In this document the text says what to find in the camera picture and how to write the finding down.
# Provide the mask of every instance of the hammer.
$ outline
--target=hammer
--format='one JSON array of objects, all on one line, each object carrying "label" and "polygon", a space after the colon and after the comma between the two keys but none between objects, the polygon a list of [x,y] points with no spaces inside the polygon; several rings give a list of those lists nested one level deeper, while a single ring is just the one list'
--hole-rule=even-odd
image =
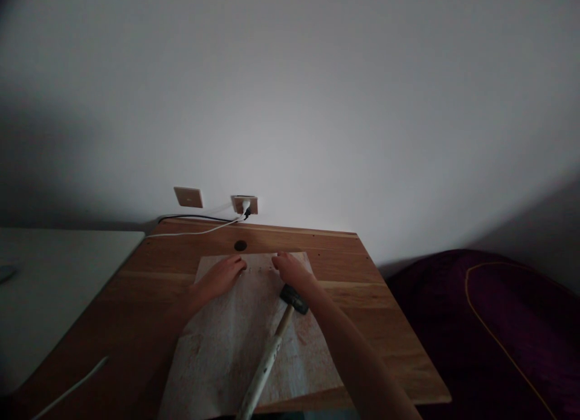
[{"label": "hammer", "polygon": [[254,412],[256,405],[258,405],[258,400],[262,395],[262,390],[266,385],[266,381],[268,380],[268,376],[270,375],[270,371],[272,370],[272,366],[276,360],[276,355],[280,350],[282,337],[284,337],[284,333],[286,332],[288,325],[290,325],[294,309],[296,309],[300,314],[306,314],[308,312],[308,305],[306,302],[304,302],[298,292],[288,284],[284,284],[280,297],[288,304],[286,306],[286,311],[284,312],[282,319],[280,319],[280,323],[278,324],[278,328],[276,328],[272,340],[270,340],[266,345],[258,369],[254,374],[254,378],[252,379],[248,391],[246,391],[246,395],[243,397],[242,406],[236,415],[236,420],[248,420],[252,417],[252,413]]}]

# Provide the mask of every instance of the purple bean bag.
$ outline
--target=purple bean bag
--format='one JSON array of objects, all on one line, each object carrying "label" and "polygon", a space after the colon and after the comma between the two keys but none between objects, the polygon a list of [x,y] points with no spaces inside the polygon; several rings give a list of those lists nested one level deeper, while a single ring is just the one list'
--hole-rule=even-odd
[{"label": "purple bean bag", "polygon": [[580,299],[505,257],[454,250],[388,279],[453,398],[429,419],[580,419]]}]

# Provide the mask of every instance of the white paper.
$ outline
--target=white paper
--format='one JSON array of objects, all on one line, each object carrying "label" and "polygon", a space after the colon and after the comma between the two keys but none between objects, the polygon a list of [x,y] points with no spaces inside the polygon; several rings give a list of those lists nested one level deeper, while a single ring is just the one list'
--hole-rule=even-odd
[{"label": "white paper", "polygon": [[[204,420],[235,413],[286,303],[274,254],[249,254],[234,288],[185,327],[169,372],[160,419]],[[311,272],[306,253],[295,253]],[[223,256],[203,257],[196,282]],[[260,405],[342,386],[324,337],[309,311],[294,313]]]}]

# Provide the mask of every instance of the wooden tabletop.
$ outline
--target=wooden tabletop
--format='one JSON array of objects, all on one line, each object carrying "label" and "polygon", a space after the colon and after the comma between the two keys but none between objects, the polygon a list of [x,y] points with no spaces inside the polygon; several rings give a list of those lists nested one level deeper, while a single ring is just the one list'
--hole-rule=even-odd
[{"label": "wooden tabletop", "polygon": [[[204,231],[214,222],[166,219],[154,233]],[[415,404],[449,402],[449,391],[355,233],[235,224],[209,234],[145,238],[33,376],[13,395],[31,416],[119,345],[139,336],[195,280],[202,256],[305,251],[316,278],[379,352]],[[155,418],[171,356],[134,407]],[[350,407],[344,388],[259,407],[258,412]]]}]

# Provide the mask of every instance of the power outlet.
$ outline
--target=power outlet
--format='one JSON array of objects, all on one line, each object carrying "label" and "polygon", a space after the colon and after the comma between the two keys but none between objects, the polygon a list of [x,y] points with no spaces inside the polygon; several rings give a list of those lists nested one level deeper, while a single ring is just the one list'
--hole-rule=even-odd
[{"label": "power outlet", "polygon": [[247,196],[247,195],[234,195],[231,197],[231,202],[234,205],[234,210],[239,215],[243,214],[242,203],[244,199],[250,200],[250,210],[252,215],[258,214],[258,197],[257,196]]},{"label": "power outlet", "polygon": [[204,207],[204,203],[201,201],[201,190],[188,187],[174,187],[173,189],[181,207]]}]

